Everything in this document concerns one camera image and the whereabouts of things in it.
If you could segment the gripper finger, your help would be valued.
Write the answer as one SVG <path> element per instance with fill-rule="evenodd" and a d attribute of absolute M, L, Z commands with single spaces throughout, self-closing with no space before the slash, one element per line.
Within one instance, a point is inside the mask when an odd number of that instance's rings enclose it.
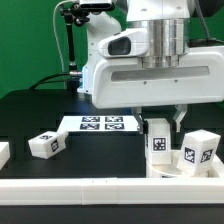
<path fill-rule="evenodd" d="M 141 107 L 134 107 L 131 109 L 132 115 L 136 119 L 138 126 L 137 130 L 140 134 L 147 134 L 148 133 L 148 123 L 142 117 L 142 108 Z"/>
<path fill-rule="evenodd" d="M 174 114 L 173 120 L 175 121 L 176 124 L 176 131 L 179 132 L 181 129 L 181 122 L 187 113 L 188 106 L 186 104 L 181 104 L 176 105 L 175 108 L 176 112 Z"/>

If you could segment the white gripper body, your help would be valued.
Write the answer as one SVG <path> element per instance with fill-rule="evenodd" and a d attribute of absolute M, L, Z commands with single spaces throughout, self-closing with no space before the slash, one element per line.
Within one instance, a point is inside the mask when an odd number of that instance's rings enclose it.
<path fill-rule="evenodd" d="M 93 73 L 98 108 L 134 108 L 224 100 L 224 46 L 182 49 L 163 55 L 145 28 L 101 40 Z"/>

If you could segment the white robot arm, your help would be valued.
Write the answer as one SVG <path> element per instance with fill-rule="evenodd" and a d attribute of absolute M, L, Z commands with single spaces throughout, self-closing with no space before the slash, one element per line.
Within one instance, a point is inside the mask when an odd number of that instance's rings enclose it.
<path fill-rule="evenodd" d="M 141 133 L 141 109 L 174 105 L 180 122 L 189 104 L 224 100 L 224 45 L 188 38 L 200 0 L 81 0 L 96 42 L 83 75 L 94 106 L 130 108 Z"/>

